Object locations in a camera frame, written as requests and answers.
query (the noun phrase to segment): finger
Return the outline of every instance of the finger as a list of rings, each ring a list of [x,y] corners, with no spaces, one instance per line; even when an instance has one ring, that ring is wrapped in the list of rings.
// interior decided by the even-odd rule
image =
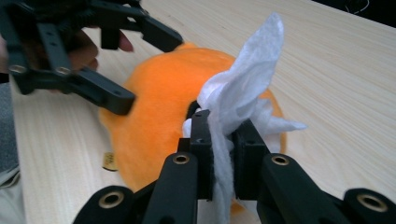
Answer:
[[[8,54],[6,48],[6,40],[0,36],[0,73],[7,73]]]
[[[134,46],[132,43],[128,40],[126,35],[120,31],[120,49],[126,52],[133,52],[134,51]]]
[[[99,62],[96,59],[93,59],[90,63],[87,64],[87,66],[91,70],[96,71],[99,67]]]
[[[69,59],[74,70],[90,64],[99,53],[96,45],[82,31],[76,33],[73,45],[75,48],[69,52]]]

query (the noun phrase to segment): wooden table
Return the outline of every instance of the wooden table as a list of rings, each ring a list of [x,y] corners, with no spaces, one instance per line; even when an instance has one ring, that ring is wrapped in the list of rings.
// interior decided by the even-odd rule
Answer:
[[[271,89],[286,118],[309,126],[288,134],[287,154],[336,197],[364,187],[396,202],[396,29],[306,0],[142,5],[185,40],[235,56],[271,12],[279,13],[285,44]],[[98,41],[97,31],[89,33]],[[99,72],[120,84],[160,53],[128,36],[135,53],[99,56]],[[118,173],[101,168],[111,148],[97,107],[76,95],[22,96],[16,88],[13,104],[28,223],[71,223],[97,190],[122,185]]]

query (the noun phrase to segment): bolt hole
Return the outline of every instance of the bolt hole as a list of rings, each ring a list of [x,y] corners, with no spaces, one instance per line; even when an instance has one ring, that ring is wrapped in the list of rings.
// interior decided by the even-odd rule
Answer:
[[[175,219],[172,217],[163,217],[160,220],[160,224],[174,224],[175,223]]]
[[[14,73],[25,73],[27,70],[25,67],[17,65],[17,64],[13,64],[8,68],[9,71],[14,72]]]
[[[99,200],[99,206],[102,208],[108,209],[108,208],[113,208],[120,203],[122,203],[124,198],[124,195],[121,191],[112,191],[100,198]]]
[[[177,155],[173,158],[174,163],[176,164],[186,164],[189,162],[190,158],[185,155]]]
[[[58,72],[62,75],[69,75],[71,71],[70,71],[70,69],[68,69],[66,67],[57,67],[56,72]]]
[[[376,212],[386,212],[388,211],[387,205],[382,202],[382,200],[369,194],[358,195],[358,201],[363,206]]]
[[[288,165],[289,160],[283,156],[274,156],[272,159],[272,162],[278,165]]]

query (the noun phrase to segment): white tissue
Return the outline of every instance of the white tissue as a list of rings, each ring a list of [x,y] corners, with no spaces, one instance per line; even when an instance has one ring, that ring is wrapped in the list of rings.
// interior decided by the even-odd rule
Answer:
[[[209,131],[214,154],[213,203],[208,203],[202,223],[229,223],[233,198],[233,143],[227,136],[251,119],[272,152],[280,150],[279,134],[302,129],[302,123],[272,117],[269,100],[259,99],[269,86],[283,44],[283,24],[273,13],[245,43],[230,70],[210,78],[202,87],[198,104],[209,109]],[[183,127],[190,136],[191,121]]]

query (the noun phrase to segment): orange plush toy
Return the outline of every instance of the orange plush toy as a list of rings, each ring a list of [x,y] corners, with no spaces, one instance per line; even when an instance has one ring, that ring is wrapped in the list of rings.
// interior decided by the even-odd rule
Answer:
[[[176,152],[191,102],[215,74],[228,70],[234,57],[213,49],[183,44],[175,51],[148,59],[136,67],[124,87],[136,94],[128,116],[101,109],[100,120],[111,135],[116,163],[133,191],[156,180],[164,159]],[[282,112],[268,90],[274,116]]]
[[[207,122],[215,175],[213,203],[207,206],[214,208],[206,209],[211,215],[201,216],[208,219],[198,217],[198,221],[229,223],[233,169],[228,135],[251,119],[270,150],[278,152],[286,143],[281,133],[304,127],[282,119],[274,95],[267,90],[282,44],[283,25],[273,14],[236,59],[184,44],[138,65],[124,84],[136,94],[130,113],[118,116],[100,111],[126,185],[137,191],[159,177],[165,158],[177,151],[178,139],[183,132],[189,135],[185,119],[191,102],[197,100],[210,110]]]

